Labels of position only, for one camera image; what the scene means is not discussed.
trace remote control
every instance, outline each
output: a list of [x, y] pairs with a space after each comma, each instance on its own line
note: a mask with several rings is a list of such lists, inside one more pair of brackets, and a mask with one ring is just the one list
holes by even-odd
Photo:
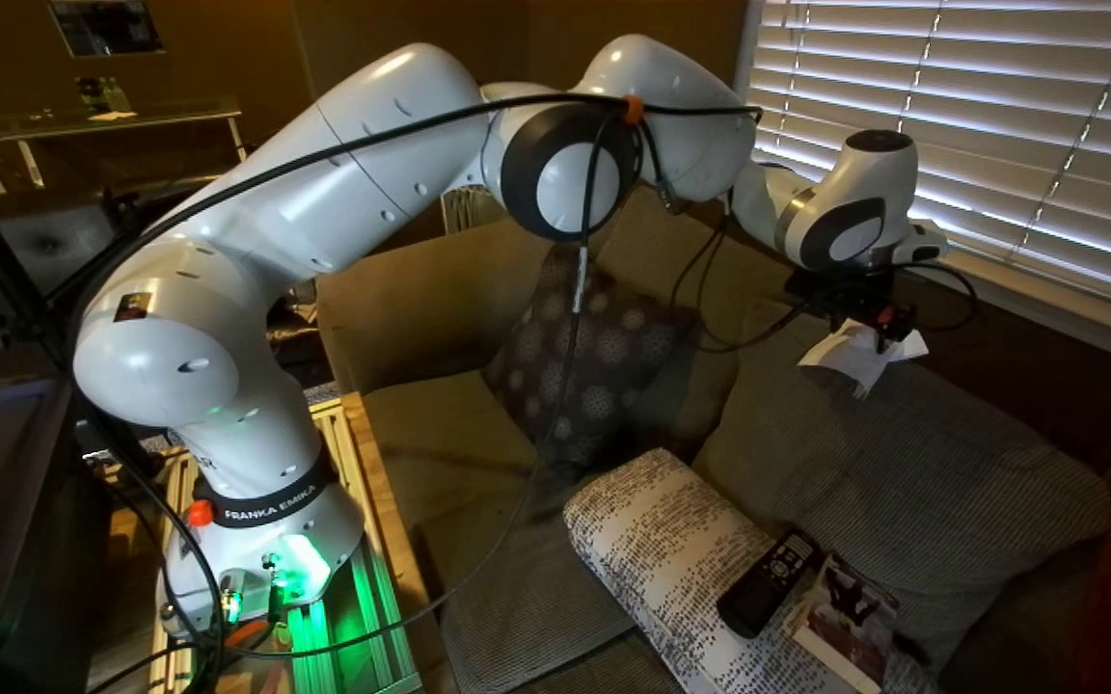
[[770, 614], [783, 603], [789, 584], [803, 579], [806, 566], [819, 558], [819, 542], [803, 531], [777, 535], [721, 598], [716, 616], [740, 632], [757, 636]]

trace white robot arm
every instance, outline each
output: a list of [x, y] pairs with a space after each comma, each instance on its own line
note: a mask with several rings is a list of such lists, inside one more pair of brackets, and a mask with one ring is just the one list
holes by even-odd
[[912, 223], [912, 142], [901, 132], [844, 139], [821, 183], [749, 161], [732, 183], [740, 226], [803, 269], [891, 269], [936, 256], [945, 238]]
[[[750, 125], [757, 112], [714, 73], [639, 34], [597, 50], [567, 92], [478, 89], [452, 53], [406, 47], [177, 204], [165, 231], [97, 289], [72, 353], [97, 408], [169, 426], [200, 461], [198, 547], [173, 540], [165, 555], [169, 632], [213, 629], [221, 603], [239, 603], [223, 616], [246, 620], [275, 598], [315, 600], [360, 542], [360, 511], [335, 485], [302, 385], [266, 345], [266, 308], [289, 286], [353, 260], [466, 181], [488, 183], [538, 236], [595, 231], [639, 178], [684, 200], [735, 187], [740, 215], [759, 220], [744, 226], [763, 241], [783, 246], [774, 223], [826, 238], [821, 220], [847, 197], [813, 192], [813, 204], [777, 215], [785, 204], [770, 200], [794, 192], [749, 166]], [[830, 181], [888, 197], [866, 187], [866, 166]]]

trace green light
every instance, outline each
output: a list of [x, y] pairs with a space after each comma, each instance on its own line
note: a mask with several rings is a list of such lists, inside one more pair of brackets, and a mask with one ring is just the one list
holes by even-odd
[[285, 535], [285, 547], [289, 547], [289, 566], [285, 579], [276, 579], [276, 584], [289, 584], [297, 592], [285, 592], [285, 598], [302, 598], [302, 592], [318, 592], [333, 566], [325, 564], [325, 555], [313, 547], [308, 535]]
[[[313, 600], [306, 607], [289, 607], [285, 629], [289, 629], [294, 652], [329, 647], [325, 600]], [[335, 677], [338, 677], [335, 654], [294, 660], [294, 688], [302, 688], [302, 694], [335, 688]]]
[[228, 598], [223, 598], [223, 620], [228, 620], [228, 623], [239, 623], [239, 607], [241, 607], [239, 592], [228, 592]]

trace window blinds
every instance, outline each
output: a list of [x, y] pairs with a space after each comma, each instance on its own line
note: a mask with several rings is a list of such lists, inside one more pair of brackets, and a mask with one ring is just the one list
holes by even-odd
[[912, 215], [957, 251], [1111, 301], [1111, 0], [763, 0], [759, 154], [821, 178], [839, 139], [916, 142]]

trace black cable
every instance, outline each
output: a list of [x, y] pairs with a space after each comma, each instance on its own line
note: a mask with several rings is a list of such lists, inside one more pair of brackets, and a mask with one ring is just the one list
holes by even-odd
[[360, 636], [347, 636], [347, 639], [335, 639], [329, 647], [308, 647], [308, 652], [239, 652], [239, 660], [313, 660], [313, 654], [333, 654], [333, 652], [344, 652], [344, 647], [353, 647], [353, 643], [365, 643], [365, 639], [379, 639], [385, 632], [398, 632], [398, 629], [412, 629], [420, 620], [429, 620], [432, 614], [438, 614], [455, 592], [461, 592], [466, 584], [478, 582], [478, 573], [493, 564], [493, 555], [513, 540], [513, 531], [520, 528], [520, 515], [525, 515], [525, 506], [513, 506], [513, 511], [501, 521], [501, 531], [493, 535], [493, 542], [475, 558], [475, 566], [466, 573], [459, 573], [455, 584], [446, 584], [438, 598], [432, 598], [429, 603], [412, 607], [407, 616], [401, 620], [388, 620], [388, 623], [379, 623], [369, 632], [360, 632]]
[[104, 694], [104, 688], [110, 688], [114, 683], [132, 677], [135, 670], [141, 670], [141, 668], [151, 668], [151, 663], [159, 663], [159, 660], [169, 660], [173, 652], [183, 652], [183, 647], [189, 647], [189, 643], [165, 643], [163, 652], [151, 652], [151, 654], [127, 663], [122, 670], [100, 677], [90, 694]]
[[198, 620], [191, 620], [191, 616], [181, 607], [181, 600], [173, 598], [173, 582], [169, 582], [169, 566], [165, 566], [165, 552], [163, 552], [163, 531], [159, 531], [159, 524], [154, 524], [154, 521], [141, 511], [141, 506], [138, 506], [135, 495], [127, 495], [119, 485], [106, 485], [106, 489], [114, 492], [119, 506], [127, 506], [127, 508], [138, 515], [151, 547], [159, 547], [163, 591], [165, 591], [165, 600], [173, 603], [177, 623], [181, 623], [183, 632], [198, 632]]
[[735, 343], [714, 343], [714, 345], [703, 343], [698, 350], [707, 350], [707, 353], [732, 353], [732, 350], [749, 350], [749, 345], [757, 345], [757, 343], [777, 336], [794, 316], [803, 316], [803, 308], [799, 308], [799, 305], [785, 305], [785, 310], [783, 310], [774, 323], [763, 323], [763, 328], [750, 332], [749, 339], [735, 339]]
[[183, 524], [183, 515], [151, 485], [151, 479], [138, 472], [141, 449], [138, 449], [138, 438], [132, 435], [132, 426], [122, 426], [106, 411], [92, 408], [92, 400], [84, 400], [84, 397], [82, 397], [82, 403], [90, 411], [90, 424], [104, 435], [106, 449], [119, 453], [122, 472], [135, 481], [135, 489], [145, 492], [145, 499], [154, 499], [169, 515], [169, 524], [181, 535], [181, 542], [191, 547], [191, 558], [198, 558], [198, 566], [200, 566], [200, 573], [208, 582], [208, 592], [213, 592], [213, 660], [208, 663], [221, 663], [228, 616], [221, 607], [221, 582], [213, 573], [213, 564], [208, 564], [204, 547], [198, 542], [198, 535]]
[[663, 208], [675, 208], [675, 192], [669, 192], [669, 181], [666, 181], [666, 170], [663, 170], [663, 154], [659, 154], [659, 142], [655, 142], [655, 132], [649, 125], [649, 118], [639, 118], [639, 139], [645, 139], [645, 151], [655, 166], [655, 187], [659, 187], [659, 200]]
[[684, 289], [684, 280], [703, 265], [703, 255], [709, 255], [709, 260], [714, 260], [716, 246], [721, 246], [721, 231], [714, 226], [714, 231], [707, 236], [707, 241], [703, 241], [703, 246], [684, 260], [684, 269], [675, 272], [669, 291], [666, 291], [666, 305], [677, 301], [677, 289]]
[[969, 323], [977, 323], [982, 316], [982, 301], [981, 301], [977, 286], [969, 280], [969, 272], [960, 272], [960, 269], [954, 269], [945, 260], [906, 260], [897, 269], [932, 269], [932, 272], [954, 278], [969, 291], [969, 310], [960, 318], [920, 323], [920, 332], [960, 332], [960, 328], [969, 328]]
[[[163, 215], [159, 223], [151, 223], [135, 241], [122, 241], [122, 246], [114, 251], [114, 256], [106, 256], [106, 260], [100, 265], [100, 272], [84, 280], [82, 296], [72, 301], [60, 350], [72, 357], [72, 343], [78, 343], [72, 332], [78, 332], [78, 323], [82, 323], [82, 310], [90, 308], [92, 291], [106, 280], [106, 272], [119, 269], [119, 260], [127, 260], [138, 246], [145, 246], [145, 241], [159, 238], [163, 231], [191, 220], [198, 211], [208, 211], [208, 208], [217, 208], [217, 204], [223, 204], [223, 200], [232, 200], [232, 197], [241, 197], [241, 192], [249, 192], [249, 187], [266, 183], [266, 181], [276, 181], [276, 178], [285, 178], [285, 172], [294, 172], [294, 170], [329, 161], [329, 159], [335, 159], [335, 154], [351, 154], [351, 151], [362, 151], [362, 146], [394, 142], [394, 139], [406, 139], [406, 136], [415, 136], [415, 132], [432, 132], [432, 125], [442, 125], [442, 124], [459, 124], [459, 118], [475, 118], [475, 115], [487, 115], [487, 112], [506, 112], [506, 107], [525, 107], [525, 105], [567, 105], [567, 101], [579, 101], [579, 105], [610, 105], [610, 107], [621, 107], [621, 112], [624, 112], [624, 105], [628, 105], [628, 101], [621, 101], [621, 96], [591, 96], [591, 92], [538, 92], [538, 96], [513, 96], [513, 101], [471, 105], [471, 107], [455, 107], [455, 112], [442, 112], [442, 115], [429, 115], [429, 118], [415, 118], [415, 124], [401, 124], [401, 125], [388, 125], [388, 132], [379, 132], [379, 136], [365, 136], [365, 139], [351, 139], [351, 142], [335, 142], [335, 146], [325, 146], [325, 151], [297, 154], [297, 159], [276, 161], [276, 166], [270, 166], [270, 170], [262, 170], [262, 172], [255, 172], [255, 178], [241, 178], [241, 181], [223, 183], [223, 187], [217, 187], [217, 192], [208, 192], [208, 197], [200, 197], [200, 200], [189, 200], [189, 204], [181, 204], [177, 211], [169, 211], [169, 215]], [[750, 115], [750, 118], [759, 115], [759, 107], [663, 107], [663, 105], [645, 105], [645, 107], [655, 112], [655, 115]], [[651, 151], [651, 161], [655, 161], [655, 183], [659, 183], [663, 192], [669, 192], [666, 181], [663, 181], [663, 172], [659, 172], [659, 146], [655, 146], [655, 139], [651, 139], [651, 125], [639, 124], [639, 132], [645, 132], [649, 151]], [[135, 461], [132, 461], [132, 459], [135, 459], [132, 444], [127, 444], [122, 435], [106, 435], [106, 448], [122, 459], [122, 470], [132, 472], [132, 481], [173, 521], [173, 528], [181, 531], [181, 540], [183, 540], [183, 542], [191, 547], [191, 555], [198, 555], [198, 566], [200, 566], [200, 573], [204, 573], [204, 582], [208, 582], [208, 591], [213, 591], [217, 647], [213, 647], [208, 670], [217, 670], [221, 660], [223, 660], [223, 629], [228, 629], [228, 620], [223, 620], [223, 607], [221, 607], [221, 582], [217, 582], [217, 573], [213, 573], [213, 566], [208, 566], [208, 555], [200, 552], [200, 542], [198, 542], [191, 531], [183, 528], [181, 511], [177, 511], [165, 495], [159, 495], [145, 479], [138, 479], [138, 470], [135, 470]]]
[[586, 289], [591, 289], [591, 220], [595, 220], [595, 181], [597, 181], [597, 154], [606, 151], [606, 125], [612, 125], [612, 115], [606, 115], [595, 132], [591, 142], [591, 161], [586, 161], [586, 187], [583, 187], [583, 226], [576, 236], [576, 265], [570, 265], [570, 310], [567, 310], [567, 339], [561, 339], [561, 357], [559, 357], [559, 389], [554, 389], [554, 417], [549, 418], [549, 433], [538, 435], [538, 444], [554, 438], [554, 424], [567, 417], [567, 385], [570, 375], [579, 364], [579, 336], [583, 336], [583, 310], [586, 310]]

